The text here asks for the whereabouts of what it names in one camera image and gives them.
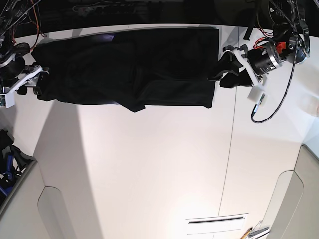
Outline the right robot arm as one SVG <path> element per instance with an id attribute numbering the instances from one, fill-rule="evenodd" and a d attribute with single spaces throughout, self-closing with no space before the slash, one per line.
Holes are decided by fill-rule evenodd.
<path id="1" fill-rule="evenodd" d="M 44 74 L 49 74 L 49 68 L 34 62 L 26 65 L 24 56 L 30 54 L 37 46 L 39 37 L 47 37 L 40 29 L 40 12 L 38 0 L 9 0 L 0 14 L 0 105 L 12 107 L 15 104 L 14 94 L 27 94 L 28 88 L 34 88 L 34 93 L 40 95 L 37 89 L 38 81 Z M 17 43 L 15 32 L 25 19 L 36 26 L 36 41 Z"/>

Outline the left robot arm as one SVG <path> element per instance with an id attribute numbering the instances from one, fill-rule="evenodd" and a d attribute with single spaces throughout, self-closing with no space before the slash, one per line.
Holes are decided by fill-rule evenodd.
<path id="1" fill-rule="evenodd" d="M 254 4 L 243 39 L 249 40 L 254 27 L 262 37 L 252 48 L 246 44 L 225 46 L 208 76 L 224 88 L 261 86 L 269 72 L 285 62 L 299 64 L 310 55 L 309 29 L 301 4 L 295 0 L 256 0 Z"/>

